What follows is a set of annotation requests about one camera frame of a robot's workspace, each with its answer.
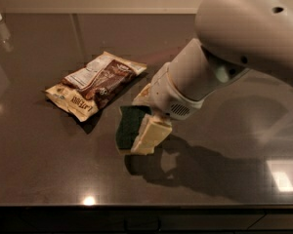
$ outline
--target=green sponge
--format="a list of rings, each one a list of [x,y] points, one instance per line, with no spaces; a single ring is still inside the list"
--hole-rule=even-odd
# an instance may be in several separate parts
[[[116,144],[121,153],[130,152],[140,125],[146,114],[151,114],[148,106],[121,106],[122,118],[116,132]]]

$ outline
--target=white robotic arm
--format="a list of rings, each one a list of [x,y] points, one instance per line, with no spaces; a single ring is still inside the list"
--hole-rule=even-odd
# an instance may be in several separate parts
[[[293,11],[279,1],[204,0],[195,30],[198,39],[164,64],[133,104],[185,120],[249,68],[293,86]]]

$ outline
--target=gray tabletop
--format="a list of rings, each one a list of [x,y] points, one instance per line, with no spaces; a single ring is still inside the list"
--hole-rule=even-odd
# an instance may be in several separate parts
[[[128,105],[195,36],[193,15],[22,15],[0,24],[0,206],[293,204],[293,89],[250,71],[151,156],[115,147]],[[42,91],[103,51],[147,63],[80,124]]]

